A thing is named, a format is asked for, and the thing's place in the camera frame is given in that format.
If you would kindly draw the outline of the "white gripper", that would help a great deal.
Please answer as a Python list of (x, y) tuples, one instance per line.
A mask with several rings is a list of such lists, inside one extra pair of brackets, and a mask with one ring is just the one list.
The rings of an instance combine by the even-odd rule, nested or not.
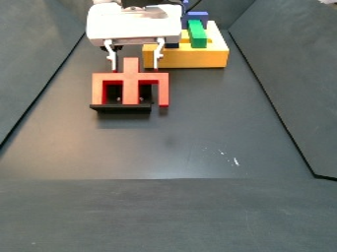
[(89, 11), (86, 33), (95, 46), (106, 47), (113, 72), (118, 71), (115, 44), (139, 44), (157, 41), (153, 51), (153, 69), (163, 57), (165, 41), (178, 43), (182, 36), (183, 8), (181, 5), (159, 4), (143, 8), (123, 8), (117, 2), (95, 4)]

